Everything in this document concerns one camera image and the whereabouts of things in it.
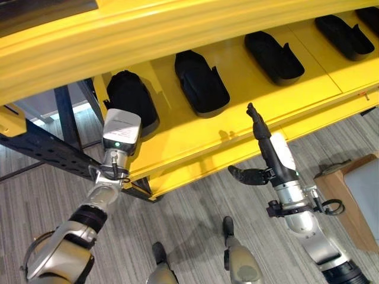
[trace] black metal bracket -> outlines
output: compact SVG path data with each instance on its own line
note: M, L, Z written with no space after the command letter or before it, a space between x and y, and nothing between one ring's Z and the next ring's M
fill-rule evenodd
M143 177L139 180L135 180L131 183L132 187L123 189L123 192L133 197L148 201L150 203L156 203L163 198L163 195L158 196L155 200L150 200L152 197L152 190L149 185L147 177Z
M313 211L313 208L310 205L305 205L295 209L283 210L282 205L278 201L272 200L268 203L266 210L269 217L284 217L286 215L292 215L304 211Z
M0 134L0 144L85 179L91 179L88 165L100 165L82 151L29 120L26 121L26 128L27 132L15 137Z
M54 94L63 138L65 139L65 142L69 143L71 146L82 150L82 143L72 110L69 88L67 86L61 86L54 89Z

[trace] black shoe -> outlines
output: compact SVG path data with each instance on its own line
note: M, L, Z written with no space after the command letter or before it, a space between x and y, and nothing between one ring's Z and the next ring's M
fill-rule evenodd
M231 235L235 235L235 226L233 224L233 219L230 216L226 216L223 220L223 232L226 246L227 238Z
M163 244L158 241L153 245L153 254L157 265L162 262L168 264L165 248L163 247Z

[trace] black cable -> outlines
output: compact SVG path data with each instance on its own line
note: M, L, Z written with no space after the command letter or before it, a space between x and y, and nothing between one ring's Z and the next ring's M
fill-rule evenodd
M335 210L330 210L329 208L324 208L331 204L338 204L338 207ZM345 206L340 199L329 199L325 202L316 202L316 207L313 208L313 211L318 211L320 213L324 213L329 216L337 216L345 212Z

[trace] striped carpet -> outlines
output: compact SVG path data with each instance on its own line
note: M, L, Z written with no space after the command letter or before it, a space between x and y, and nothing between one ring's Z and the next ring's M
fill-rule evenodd
M84 129L93 131L86 125ZM379 109L355 115L290 143L303 184L320 167L379 149ZM87 150L98 159L100 146ZM241 167L264 167L256 157ZM23 283L18 270L33 237L66 220L84 199L91 182L43 165L0 183L0 283ZM276 198L270 186L237 183L223 170L148 204L128 195L93 249L95 266L87 283L144 283L155 268L151 244L161 241L180 284L230 283L223 269L221 222L235 220L235 233L260 264L266 283L326 283L283 220L268 218L266 204ZM357 250L335 217L320 216L360 265L379 280L379 256Z

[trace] black metal frame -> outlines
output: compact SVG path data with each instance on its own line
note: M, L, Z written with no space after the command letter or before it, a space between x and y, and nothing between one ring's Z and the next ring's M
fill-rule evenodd
M71 146L82 150L81 138L79 136L78 127L76 125L75 116L72 110L69 88L67 86L56 88L54 89L54 94L63 139Z
M88 85L88 82L83 82L79 84L79 86L80 85L86 85L88 87L87 95L91 95L94 98L95 95L93 91L90 91L91 88ZM39 126L36 126L29 120L26 120L25 133L15 137L7 137L0 134L0 144L40 161L14 173L0 177L0 181L25 172L28 169L33 169L44 163L47 163L53 167L58 167L82 178L91 179L88 166L91 165L98 167L100 165L98 161L87 156L82 151L83 147L81 145L78 128L76 126L75 117L72 111L68 87L62 86L56 88L54 92L60 123L62 126L62 133L65 140L62 141L55 135ZM90 143L89 145L85 145L85 147L92 146L99 142L100 141ZM152 203L155 203L162 198L162 196L160 196L155 201L149 200L152 196L152 191L146 177L134 181L131 184L133 186L131 188L124 189L124 193Z

